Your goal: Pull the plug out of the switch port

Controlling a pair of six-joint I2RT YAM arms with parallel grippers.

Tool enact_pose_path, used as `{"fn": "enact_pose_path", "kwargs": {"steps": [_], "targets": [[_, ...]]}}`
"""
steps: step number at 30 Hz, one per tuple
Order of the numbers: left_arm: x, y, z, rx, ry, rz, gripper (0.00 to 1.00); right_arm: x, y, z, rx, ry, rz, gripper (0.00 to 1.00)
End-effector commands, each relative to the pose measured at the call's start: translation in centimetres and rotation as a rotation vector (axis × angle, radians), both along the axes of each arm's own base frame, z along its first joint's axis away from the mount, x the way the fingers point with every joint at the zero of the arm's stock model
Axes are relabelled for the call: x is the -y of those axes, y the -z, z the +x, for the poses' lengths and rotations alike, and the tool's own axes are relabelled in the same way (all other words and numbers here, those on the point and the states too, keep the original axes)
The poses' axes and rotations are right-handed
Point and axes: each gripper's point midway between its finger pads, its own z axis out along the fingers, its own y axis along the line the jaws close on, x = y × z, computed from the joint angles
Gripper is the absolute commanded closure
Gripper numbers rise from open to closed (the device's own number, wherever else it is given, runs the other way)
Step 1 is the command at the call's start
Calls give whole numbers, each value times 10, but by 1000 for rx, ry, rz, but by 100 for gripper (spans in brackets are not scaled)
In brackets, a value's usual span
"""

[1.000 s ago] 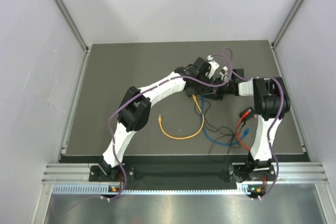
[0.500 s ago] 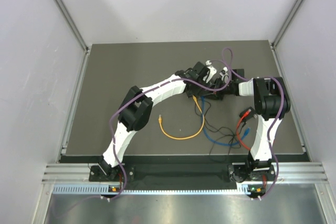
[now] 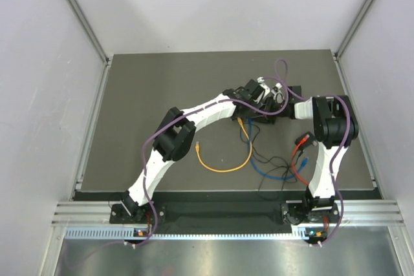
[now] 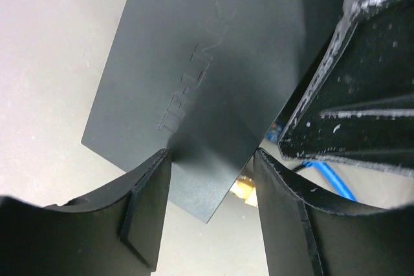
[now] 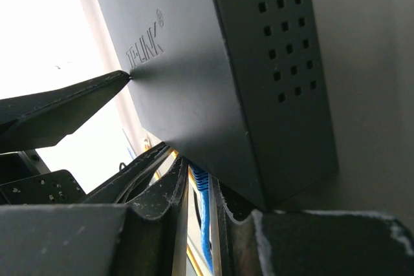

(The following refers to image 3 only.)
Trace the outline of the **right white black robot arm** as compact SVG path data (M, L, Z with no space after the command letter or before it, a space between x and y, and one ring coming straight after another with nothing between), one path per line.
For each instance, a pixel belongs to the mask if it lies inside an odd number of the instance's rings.
M270 112L280 109L284 104L287 108L282 112L294 120L312 120L313 140L318 146L314 174L307 183L301 203L281 205L286 221L299 224L336 220L338 207L335 198L339 196L336 177L342 158L351 142L358 137L359 125L356 120L351 101L346 95L317 96L305 99L287 89L286 98L281 93L281 84L269 88L261 82L264 88L262 100Z

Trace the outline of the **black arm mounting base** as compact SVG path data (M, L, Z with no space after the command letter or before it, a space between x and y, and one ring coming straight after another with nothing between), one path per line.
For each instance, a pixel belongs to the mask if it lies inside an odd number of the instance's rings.
M156 234L220 235L290 233L292 225L323 224L323 216L305 215L301 203L158 202Z

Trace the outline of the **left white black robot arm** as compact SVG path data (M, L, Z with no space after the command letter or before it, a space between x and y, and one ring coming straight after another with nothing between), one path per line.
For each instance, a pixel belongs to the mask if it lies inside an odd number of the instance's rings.
M143 169L136 182L122 195L124 214L140 222L147 213L152 194L166 171L183 159L195 133L225 118L249 118L265 110L275 96L265 79L250 80L244 87L226 89L215 98L192 108L171 108L155 133L142 147Z

